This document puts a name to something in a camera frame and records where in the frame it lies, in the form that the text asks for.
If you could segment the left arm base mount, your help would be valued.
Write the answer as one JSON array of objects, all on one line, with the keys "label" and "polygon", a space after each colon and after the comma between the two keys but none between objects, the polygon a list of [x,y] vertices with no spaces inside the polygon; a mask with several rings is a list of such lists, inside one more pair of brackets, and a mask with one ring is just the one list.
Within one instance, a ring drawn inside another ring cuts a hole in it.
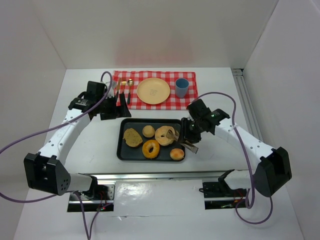
[{"label": "left arm base mount", "polygon": [[[116,183],[114,181],[99,182],[98,190],[95,191],[94,196],[87,196],[83,192],[79,193],[82,200],[83,209],[85,212],[113,212],[114,211],[114,197]],[[78,197],[74,193],[70,193],[67,212],[68,213],[80,213],[81,203]]]}]

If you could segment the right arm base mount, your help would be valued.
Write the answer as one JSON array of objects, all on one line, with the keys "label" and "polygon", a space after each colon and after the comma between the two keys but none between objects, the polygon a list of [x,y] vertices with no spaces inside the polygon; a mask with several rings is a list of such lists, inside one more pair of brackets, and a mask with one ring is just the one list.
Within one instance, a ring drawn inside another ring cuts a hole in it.
[{"label": "right arm base mount", "polygon": [[203,182],[198,191],[203,194],[206,210],[234,209],[237,204],[245,207],[246,189],[232,190],[219,182]]}]

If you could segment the pale bagel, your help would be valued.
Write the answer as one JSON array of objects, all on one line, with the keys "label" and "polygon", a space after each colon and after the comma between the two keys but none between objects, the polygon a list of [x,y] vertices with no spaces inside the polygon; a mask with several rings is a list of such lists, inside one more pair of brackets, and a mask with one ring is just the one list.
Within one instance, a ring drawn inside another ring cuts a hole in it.
[{"label": "pale bagel", "polygon": [[168,130],[171,130],[172,133],[175,133],[175,129],[172,126],[161,126],[155,131],[155,140],[159,143],[161,146],[168,146],[171,145],[174,142],[174,139],[167,138],[167,132]]}]

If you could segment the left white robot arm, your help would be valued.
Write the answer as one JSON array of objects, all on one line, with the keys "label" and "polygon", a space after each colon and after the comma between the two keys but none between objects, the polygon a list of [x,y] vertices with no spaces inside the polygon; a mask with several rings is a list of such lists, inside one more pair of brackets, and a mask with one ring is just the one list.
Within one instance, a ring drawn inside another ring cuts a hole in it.
[{"label": "left white robot arm", "polygon": [[74,143],[93,117],[100,115],[101,120],[113,120],[131,116],[130,101],[123,93],[119,100],[120,105],[115,97],[99,103],[97,95],[85,92],[72,100],[62,126],[37,153],[28,153],[24,158],[28,187],[58,196],[66,192],[83,192],[89,198],[105,190],[92,175],[69,173],[65,163]]}]

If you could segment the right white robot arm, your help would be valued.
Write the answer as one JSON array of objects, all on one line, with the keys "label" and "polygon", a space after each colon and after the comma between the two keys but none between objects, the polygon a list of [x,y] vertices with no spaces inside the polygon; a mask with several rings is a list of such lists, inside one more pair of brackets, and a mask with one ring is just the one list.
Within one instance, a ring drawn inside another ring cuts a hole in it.
[{"label": "right white robot arm", "polygon": [[263,143],[240,126],[230,116],[216,109],[191,119],[181,119],[179,143],[197,144],[203,132],[211,133],[226,141],[249,160],[247,170],[228,170],[220,182],[231,190],[257,190],[265,197],[271,197],[292,178],[288,152],[279,147]]}]

